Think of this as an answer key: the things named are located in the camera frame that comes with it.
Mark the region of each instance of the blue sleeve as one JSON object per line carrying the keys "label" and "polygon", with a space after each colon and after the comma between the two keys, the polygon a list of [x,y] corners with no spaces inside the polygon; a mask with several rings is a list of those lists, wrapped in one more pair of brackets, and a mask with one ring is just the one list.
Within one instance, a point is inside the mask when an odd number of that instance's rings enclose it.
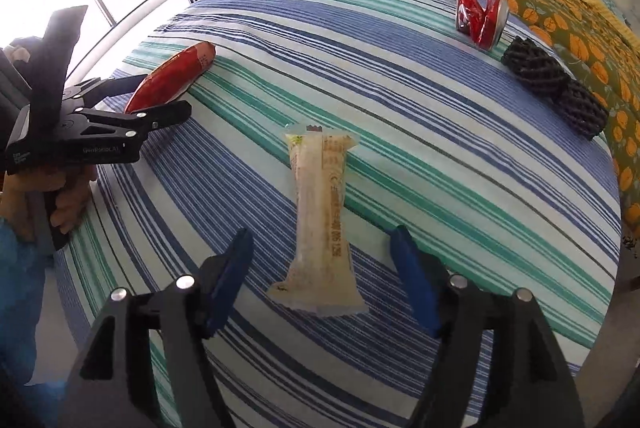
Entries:
{"label": "blue sleeve", "polygon": [[35,367],[46,266],[47,257],[0,218],[0,364],[18,385],[30,381]]}

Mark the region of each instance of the food wrapper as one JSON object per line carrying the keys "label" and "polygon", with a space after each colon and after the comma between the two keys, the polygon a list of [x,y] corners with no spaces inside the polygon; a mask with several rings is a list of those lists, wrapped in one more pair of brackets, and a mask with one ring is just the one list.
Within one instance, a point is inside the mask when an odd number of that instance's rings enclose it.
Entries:
{"label": "food wrapper", "polygon": [[367,312],[340,218],[345,158],[357,139],[311,126],[288,127],[285,137],[296,179],[296,256],[285,281],[273,284],[267,294],[290,309],[318,316]]}

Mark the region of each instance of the human hand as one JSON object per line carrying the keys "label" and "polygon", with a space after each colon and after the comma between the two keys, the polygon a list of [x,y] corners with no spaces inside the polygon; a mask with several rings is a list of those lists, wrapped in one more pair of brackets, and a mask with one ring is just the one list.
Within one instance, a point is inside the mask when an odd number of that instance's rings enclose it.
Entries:
{"label": "human hand", "polygon": [[89,181],[96,179],[95,166],[84,166],[79,172],[42,167],[6,175],[0,199],[0,217],[11,225],[19,238],[31,242],[33,226],[26,193],[60,190],[50,221],[52,226],[60,227],[61,233],[69,233],[80,222],[82,211],[91,196]]}

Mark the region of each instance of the crushed soda can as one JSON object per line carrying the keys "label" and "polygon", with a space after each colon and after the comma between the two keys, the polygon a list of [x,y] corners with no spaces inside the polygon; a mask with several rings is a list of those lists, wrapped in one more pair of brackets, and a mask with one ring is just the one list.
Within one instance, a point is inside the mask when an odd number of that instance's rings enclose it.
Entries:
{"label": "crushed soda can", "polygon": [[507,0],[487,0],[486,9],[478,0],[458,0],[456,5],[456,29],[484,50],[499,42],[508,18]]}

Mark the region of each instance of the metal screw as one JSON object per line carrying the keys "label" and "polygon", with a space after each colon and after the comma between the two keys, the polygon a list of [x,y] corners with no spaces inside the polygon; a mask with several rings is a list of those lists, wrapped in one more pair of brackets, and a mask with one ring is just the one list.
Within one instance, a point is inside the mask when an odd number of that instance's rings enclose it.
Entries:
{"label": "metal screw", "polygon": [[469,284],[468,280],[462,275],[451,275],[449,283],[456,289],[464,289]]}
{"label": "metal screw", "polygon": [[182,275],[180,278],[178,278],[178,280],[175,281],[175,284],[180,289],[188,289],[195,283],[196,279],[191,275]]}
{"label": "metal screw", "polygon": [[521,287],[516,291],[516,296],[523,302],[530,302],[531,300],[533,300],[533,293],[529,289],[526,289],[524,287]]}
{"label": "metal screw", "polygon": [[127,296],[127,290],[124,287],[118,287],[111,292],[111,299],[114,302],[119,302],[120,300],[124,300]]}

